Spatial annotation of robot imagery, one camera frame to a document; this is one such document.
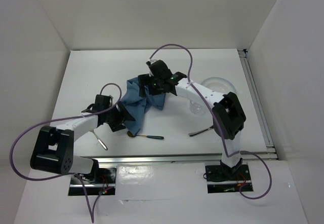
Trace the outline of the blue cloth napkin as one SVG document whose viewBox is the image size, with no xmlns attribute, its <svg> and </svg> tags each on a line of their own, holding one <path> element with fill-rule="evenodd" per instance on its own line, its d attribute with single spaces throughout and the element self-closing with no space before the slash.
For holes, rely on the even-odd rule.
<svg viewBox="0 0 324 224">
<path fill-rule="evenodd" d="M 134 121 L 125 121 L 126 128 L 136 135 L 140 132 L 144 116 L 151 107 L 158 110 L 163 110 L 166 95 L 150 95 L 148 88 L 145 86 L 145 96 L 139 95 L 139 80 L 138 78 L 132 78 L 127 80 L 127 91 L 121 98 L 121 103 L 128 111 L 128 113 L 135 119 Z"/>
</svg>

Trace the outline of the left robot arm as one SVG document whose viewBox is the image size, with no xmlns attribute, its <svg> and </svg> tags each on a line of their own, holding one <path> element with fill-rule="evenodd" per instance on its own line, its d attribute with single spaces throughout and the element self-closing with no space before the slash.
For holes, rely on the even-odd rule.
<svg viewBox="0 0 324 224">
<path fill-rule="evenodd" d="M 93 110 L 85 109 L 77 119 L 56 127 L 43 126 L 35 143 L 30 166 L 35 170 L 60 175 L 81 174 L 87 182 L 94 183 L 100 177 L 99 163 L 92 158 L 74 155 L 74 143 L 105 123 L 116 132 L 125 128 L 126 121 L 134 120 L 119 102 L 114 107 L 94 104 Z"/>
</svg>

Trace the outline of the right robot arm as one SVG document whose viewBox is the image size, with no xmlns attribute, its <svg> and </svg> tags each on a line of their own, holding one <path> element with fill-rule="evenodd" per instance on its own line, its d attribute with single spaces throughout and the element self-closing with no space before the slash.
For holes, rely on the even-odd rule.
<svg viewBox="0 0 324 224">
<path fill-rule="evenodd" d="M 150 95 L 171 93 L 205 105 L 212 115 L 213 128 L 222 139 L 221 174 L 226 179 L 233 179 L 242 165 L 240 132 L 246 121 L 237 95 L 233 92 L 222 94 L 213 91 L 191 81 L 181 72 L 172 73 L 162 60 L 153 63 L 148 61 L 146 64 L 150 73 L 138 76 L 139 95 L 144 97 L 146 92 Z"/>
</svg>

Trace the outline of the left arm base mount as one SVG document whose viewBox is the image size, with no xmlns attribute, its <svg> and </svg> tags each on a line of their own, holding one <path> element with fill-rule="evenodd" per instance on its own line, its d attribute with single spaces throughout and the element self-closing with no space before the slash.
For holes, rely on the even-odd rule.
<svg viewBox="0 0 324 224">
<path fill-rule="evenodd" d="M 85 185 L 87 194 L 89 196 L 98 196 L 99 194 L 106 196 L 115 195 L 115 183 L 116 183 L 116 167 L 100 168 L 96 178 L 88 180 L 84 176 L 81 176 Z M 72 176 L 70 179 L 68 196 L 84 196 L 83 186 L 81 181 Z"/>
</svg>

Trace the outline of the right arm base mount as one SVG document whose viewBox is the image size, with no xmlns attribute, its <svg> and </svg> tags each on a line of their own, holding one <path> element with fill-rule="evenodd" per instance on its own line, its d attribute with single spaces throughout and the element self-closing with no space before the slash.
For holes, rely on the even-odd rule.
<svg viewBox="0 0 324 224">
<path fill-rule="evenodd" d="M 240 187 L 242 187 L 242 192 L 254 191 L 247 164 L 241 165 L 232 176 L 226 176 L 222 172 L 220 165 L 207 165 L 205 166 L 205 171 L 202 177 L 207 181 L 207 191 L 209 194 L 239 192 Z"/>
</svg>

